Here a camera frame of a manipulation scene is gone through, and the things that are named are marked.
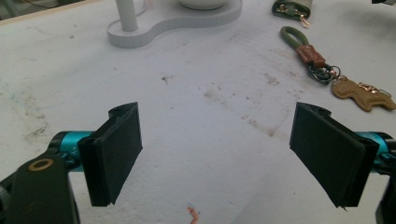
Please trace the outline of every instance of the dark green pouch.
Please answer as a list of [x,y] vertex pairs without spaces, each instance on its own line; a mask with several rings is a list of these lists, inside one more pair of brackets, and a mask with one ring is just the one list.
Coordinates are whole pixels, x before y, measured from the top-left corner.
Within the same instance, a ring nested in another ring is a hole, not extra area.
[[306,19],[311,15],[313,0],[276,0],[272,6],[275,16],[301,21],[303,26],[308,26]]

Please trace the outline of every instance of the keychain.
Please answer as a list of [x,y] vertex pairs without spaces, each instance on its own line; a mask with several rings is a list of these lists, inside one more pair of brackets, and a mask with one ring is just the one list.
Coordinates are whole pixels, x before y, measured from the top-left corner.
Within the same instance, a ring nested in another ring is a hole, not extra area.
[[341,75],[341,69],[337,66],[326,64],[326,60],[315,51],[309,44],[308,39],[299,30],[284,26],[280,34],[292,48],[294,48],[303,62],[308,64],[308,75],[322,85],[332,82],[332,94],[340,99],[352,98],[356,105],[366,112],[370,112],[373,106],[380,105],[387,110],[396,109],[396,104],[391,100],[391,95],[383,90],[364,83],[355,83],[346,76]]

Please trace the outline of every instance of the white curved base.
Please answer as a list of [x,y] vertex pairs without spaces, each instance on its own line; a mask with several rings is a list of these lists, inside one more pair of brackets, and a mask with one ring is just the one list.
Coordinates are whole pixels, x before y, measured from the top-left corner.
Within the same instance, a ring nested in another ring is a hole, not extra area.
[[152,7],[137,17],[138,29],[122,31],[120,21],[107,27],[109,42],[119,48],[134,49],[147,45],[155,36],[177,28],[220,26],[239,18],[242,0],[230,0],[213,10],[194,10],[183,7],[177,0],[153,0]]

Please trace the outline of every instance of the table surface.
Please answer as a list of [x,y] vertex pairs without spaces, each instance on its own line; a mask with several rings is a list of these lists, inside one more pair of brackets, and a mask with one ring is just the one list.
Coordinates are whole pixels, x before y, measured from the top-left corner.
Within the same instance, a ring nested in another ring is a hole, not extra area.
[[191,223],[191,205],[199,223],[375,223],[389,179],[371,174],[359,207],[335,208],[290,150],[294,109],[322,106],[352,131],[393,136],[396,112],[335,98],[279,30],[302,30],[350,79],[396,95],[395,7],[317,0],[304,29],[274,17],[271,1],[243,4],[237,21],[165,32],[139,49],[108,43],[110,0],[0,22],[0,178],[56,133],[96,130],[107,110],[138,102],[144,148],[116,204],[91,207],[84,175],[70,174],[83,224]]

